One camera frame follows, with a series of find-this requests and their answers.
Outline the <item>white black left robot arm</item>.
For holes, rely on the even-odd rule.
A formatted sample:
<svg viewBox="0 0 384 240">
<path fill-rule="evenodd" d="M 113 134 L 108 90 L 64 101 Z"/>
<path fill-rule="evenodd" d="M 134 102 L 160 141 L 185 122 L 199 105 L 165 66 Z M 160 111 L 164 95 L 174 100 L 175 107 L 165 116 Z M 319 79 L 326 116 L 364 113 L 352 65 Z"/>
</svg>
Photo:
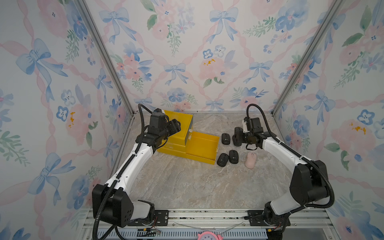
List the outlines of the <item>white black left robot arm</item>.
<svg viewBox="0 0 384 240">
<path fill-rule="evenodd" d="M 176 119 L 164 123 L 155 121 L 144 127 L 137 136 L 129 157 L 118 171 L 104 184 L 92 191 L 95 225 L 105 222 L 125 227 L 130 223 L 149 225 L 154 221 L 155 205 L 146 201 L 132 201 L 129 197 L 133 183 L 146 162 L 161 148 L 163 141 L 181 131 Z"/>
</svg>

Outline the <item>black computer mouse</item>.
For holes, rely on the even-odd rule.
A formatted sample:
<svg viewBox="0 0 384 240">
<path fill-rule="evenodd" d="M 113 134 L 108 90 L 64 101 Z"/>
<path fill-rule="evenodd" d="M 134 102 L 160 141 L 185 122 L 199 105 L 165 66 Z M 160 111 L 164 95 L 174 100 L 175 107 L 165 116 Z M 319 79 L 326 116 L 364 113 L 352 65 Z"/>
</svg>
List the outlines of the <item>black computer mouse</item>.
<svg viewBox="0 0 384 240">
<path fill-rule="evenodd" d="M 236 150 L 230 150 L 229 161 L 231 164 L 239 163 L 239 154 Z"/>
<path fill-rule="evenodd" d="M 220 167 L 225 167 L 229 161 L 230 157 L 226 153 L 221 153 L 217 159 L 217 165 Z"/>
<path fill-rule="evenodd" d="M 231 144 L 231 136 L 228 133 L 223 133 L 221 136 L 221 142 L 223 145 Z"/>
</svg>

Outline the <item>pink computer mouse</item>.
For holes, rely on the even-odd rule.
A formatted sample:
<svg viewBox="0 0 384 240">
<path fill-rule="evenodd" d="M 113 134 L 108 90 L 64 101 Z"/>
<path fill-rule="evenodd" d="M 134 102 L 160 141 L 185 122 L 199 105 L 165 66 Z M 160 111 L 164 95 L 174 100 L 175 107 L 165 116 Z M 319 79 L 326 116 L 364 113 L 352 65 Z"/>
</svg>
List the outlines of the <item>pink computer mouse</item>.
<svg viewBox="0 0 384 240">
<path fill-rule="evenodd" d="M 255 153 L 251 153 L 251 152 L 247 153 L 246 161 L 245 161 L 245 166 L 246 166 L 246 168 L 248 168 L 248 169 L 254 169 L 257 160 L 258 160 L 258 156 L 257 156 L 257 154 L 255 154 Z"/>
</svg>

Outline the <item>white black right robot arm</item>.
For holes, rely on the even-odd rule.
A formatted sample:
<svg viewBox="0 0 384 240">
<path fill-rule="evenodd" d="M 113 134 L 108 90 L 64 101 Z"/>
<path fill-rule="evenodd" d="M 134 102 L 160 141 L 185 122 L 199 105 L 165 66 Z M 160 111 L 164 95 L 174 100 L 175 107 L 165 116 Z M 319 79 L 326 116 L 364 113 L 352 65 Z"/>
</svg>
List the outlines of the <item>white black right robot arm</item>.
<svg viewBox="0 0 384 240">
<path fill-rule="evenodd" d="M 312 161 L 286 145 L 270 132 L 245 132 L 236 127 L 232 137 L 235 146 L 255 145 L 277 158 L 291 172 L 289 190 L 281 197 L 265 204 L 262 216 L 257 217 L 274 226 L 305 208 L 327 209 L 335 202 L 335 193 L 322 161 Z"/>
</svg>

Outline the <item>yellow drawer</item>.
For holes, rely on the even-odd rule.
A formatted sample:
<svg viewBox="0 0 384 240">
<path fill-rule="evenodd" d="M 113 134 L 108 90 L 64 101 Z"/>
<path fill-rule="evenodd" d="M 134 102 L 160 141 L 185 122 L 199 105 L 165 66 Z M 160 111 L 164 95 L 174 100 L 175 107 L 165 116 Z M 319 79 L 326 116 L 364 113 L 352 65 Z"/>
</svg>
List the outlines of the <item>yellow drawer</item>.
<svg viewBox="0 0 384 240">
<path fill-rule="evenodd" d="M 186 144 L 186 159 L 214 165 L 220 137 L 192 132 Z"/>
</svg>

